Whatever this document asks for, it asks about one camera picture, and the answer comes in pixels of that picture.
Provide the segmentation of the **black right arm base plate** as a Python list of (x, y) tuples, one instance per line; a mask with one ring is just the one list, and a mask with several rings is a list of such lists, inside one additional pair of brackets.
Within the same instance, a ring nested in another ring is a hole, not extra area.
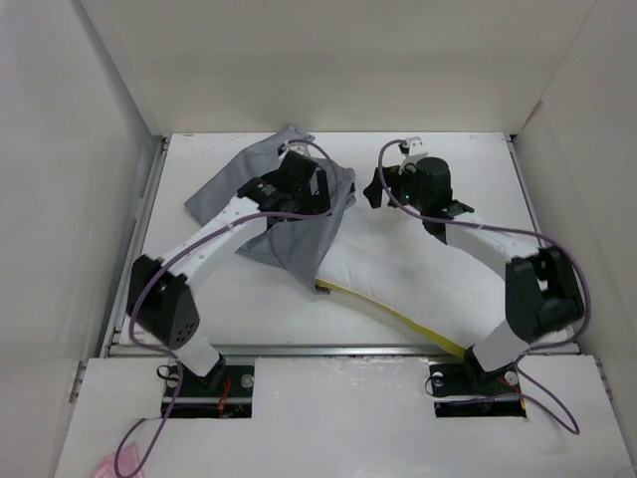
[(518, 374), (512, 366), (473, 382), (459, 363), (432, 363), (425, 391), (437, 418), (526, 418)]

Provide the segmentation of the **white pillow yellow edge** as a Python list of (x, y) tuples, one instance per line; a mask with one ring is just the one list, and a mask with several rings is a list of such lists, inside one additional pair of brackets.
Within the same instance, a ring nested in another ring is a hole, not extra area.
[(348, 208), (316, 283), (375, 305), (456, 356), (505, 318), (496, 273), (393, 208)]

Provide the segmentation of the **grey pillowcase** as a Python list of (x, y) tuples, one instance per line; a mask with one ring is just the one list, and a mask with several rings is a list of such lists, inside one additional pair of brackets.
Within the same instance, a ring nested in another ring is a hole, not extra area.
[[(315, 137), (290, 125), (245, 147), (185, 201), (190, 216), (205, 225), (241, 186), (277, 169), (278, 149), (293, 139), (312, 141)], [(287, 270), (310, 289), (315, 287), (319, 265), (336, 236), (345, 209), (355, 202), (354, 170), (330, 165), (324, 158), (318, 158), (316, 163), (326, 172), (333, 213), (319, 219), (280, 222), (239, 249), (248, 259)]]

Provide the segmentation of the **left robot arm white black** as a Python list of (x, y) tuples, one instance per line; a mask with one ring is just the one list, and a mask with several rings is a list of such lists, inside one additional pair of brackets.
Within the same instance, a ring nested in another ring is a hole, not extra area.
[(187, 370), (197, 392), (216, 392), (225, 359), (199, 330), (196, 290), (218, 263), (274, 225), (330, 212), (325, 169), (298, 152), (285, 152), (277, 169), (249, 179), (190, 238), (158, 258), (143, 254), (134, 260), (126, 302), (129, 325), (151, 334), (154, 349)]

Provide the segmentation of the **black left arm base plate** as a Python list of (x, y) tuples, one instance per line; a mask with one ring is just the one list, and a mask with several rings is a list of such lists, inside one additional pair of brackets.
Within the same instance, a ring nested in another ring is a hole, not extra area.
[(160, 413), (164, 414), (170, 401), (175, 404), (169, 418), (183, 419), (243, 419), (252, 417), (255, 367), (252, 364), (229, 364), (225, 367), (220, 382), (207, 389), (187, 370), (181, 388), (176, 393), (177, 367), (163, 364), (156, 369), (158, 378), (164, 381)]

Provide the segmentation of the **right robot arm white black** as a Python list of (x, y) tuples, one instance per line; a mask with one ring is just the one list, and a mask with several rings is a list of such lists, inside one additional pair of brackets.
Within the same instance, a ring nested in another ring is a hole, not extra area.
[(467, 389), (485, 391), (539, 340), (583, 317), (582, 295), (566, 254), (555, 246), (520, 241), (520, 229), (485, 224), (473, 207), (454, 198), (444, 159), (423, 156), (378, 165), (363, 194), (374, 209), (386, 199), (389, 206), (419, 217), (431, 236), (504, 281), (503, 320), (464, 353), (461, 380)]

